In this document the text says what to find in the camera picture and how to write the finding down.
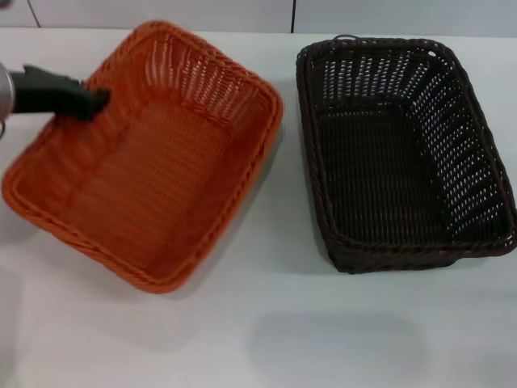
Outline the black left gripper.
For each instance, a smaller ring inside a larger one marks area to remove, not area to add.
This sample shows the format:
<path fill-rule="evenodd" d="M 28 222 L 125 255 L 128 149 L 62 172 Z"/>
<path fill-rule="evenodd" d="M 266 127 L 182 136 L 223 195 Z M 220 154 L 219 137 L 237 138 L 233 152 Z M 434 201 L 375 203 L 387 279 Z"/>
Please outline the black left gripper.
<path fill-rule="evenodd" d="M 109 103 L 108 89 L 88 91 L 77 79 L 25 65 L 9 70 L 14 84 L 12 113 L 56 113 L 92 121 Z"/>

